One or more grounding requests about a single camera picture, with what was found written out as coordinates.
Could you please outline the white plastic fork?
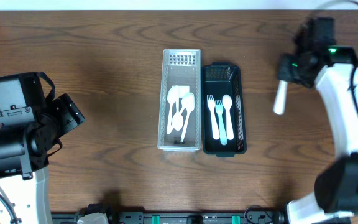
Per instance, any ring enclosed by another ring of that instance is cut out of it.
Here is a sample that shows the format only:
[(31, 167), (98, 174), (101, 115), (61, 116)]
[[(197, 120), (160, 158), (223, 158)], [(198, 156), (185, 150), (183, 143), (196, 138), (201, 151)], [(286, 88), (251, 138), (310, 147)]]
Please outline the white plastic fork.
[(207, 106), (210, 110), (210, 115), (211, 115), (211, 128), (212, 128), (212, 135), (213, 135), (213, 139), (218, 140), (219, 139), (219, 129), (218, 129), (218, 124), (216, 122), (216, 117), (215, 117), (215, 100), (213, 95), (208, 95), (206, 97), (207, 99)]
[(273, 104), (273, 112), (277, 115), (283, 115), (285, 112), (285, 105), (287, 100), (287, 88), (288, 82), (280, 80), (278, 84), (278, 89)]
[(216, 110), (216, 114), (218, 115), (218, 121), (219, 121), (219, 140), (220, 143), (225, 146), (227, 144), (227, 135), (226, 135), (226, 130), (224, 127), (224, 122), (223, 122), (223, 103), (221, 100), (216, 100), (215, 101), (215, 110)]

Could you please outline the white plastic spoon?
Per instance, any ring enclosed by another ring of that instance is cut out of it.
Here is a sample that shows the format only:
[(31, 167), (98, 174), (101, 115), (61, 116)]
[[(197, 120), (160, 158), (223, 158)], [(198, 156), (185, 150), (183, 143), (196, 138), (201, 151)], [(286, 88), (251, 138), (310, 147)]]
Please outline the white plastic spoon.
[(226, 111), (226, 135), (228, 140), (234, 139), (234, 131), (232, 127), (232, 120), (231, 120), (231, 106), (232, 106), (232, 99), (229, 95), (224, 95), (222, 98), (223, 107)]
[(184, 107), (184, 109), (186, 109), (186, 119), (185, 119), (185, 123), (183, 125), (183, 131), (181, 134), (181, 142), (184, 142), (187, 127), (188, 127), (188, 120), (190, 117), (190, 113), (195, 108), (195, 96), (193, 93), (188, 93), (183, 97), (182, 106)]
[(168, 112), (168, 124), (167, 124), (167, 134), (170, 134), (173, 131), (172, 126), (172, 111), (173, 111), (173, 104), (175, 103), (177, 98), (177, 89), (175, 86), (172, 86), (171, 89), (167, 93), (167, 101), (169, 102), (170, 108)]
[(184, 119), (181, 113), (177, 112), (173, 115), (172, 126), (174, 130), (180, 131), (183, 127)]
[(190, 92), (190, 87), (188, 85), (176, 85), (177, 89), (177, 98), (176, 98), (176, 109), (180, 110), (180, 98), (183, 98), (187, 93)]

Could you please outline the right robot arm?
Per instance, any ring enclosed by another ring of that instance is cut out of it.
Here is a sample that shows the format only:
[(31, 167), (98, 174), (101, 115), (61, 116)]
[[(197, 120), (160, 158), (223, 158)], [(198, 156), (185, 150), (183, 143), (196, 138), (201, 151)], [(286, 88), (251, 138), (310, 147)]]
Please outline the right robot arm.
[(358, 215), (358, 61), (352, 47), (338, 46), (334, 19), (308, 19), (283, 54), (273, 112), (285, 111), (287, 85), (316, 88), (333, 133), (335, 161), (320, 173), (312, 193), (287, 203), (277, 223), (349, 223)]

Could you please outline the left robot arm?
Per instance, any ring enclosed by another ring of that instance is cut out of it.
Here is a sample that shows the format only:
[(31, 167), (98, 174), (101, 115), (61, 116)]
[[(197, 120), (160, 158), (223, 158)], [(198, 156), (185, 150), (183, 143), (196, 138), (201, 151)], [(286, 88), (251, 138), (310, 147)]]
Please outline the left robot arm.
[(73, 100), (44, 94), (44, 72), (0, 77), (0, 223), (51, 223), (49, 157), (85, 121)]

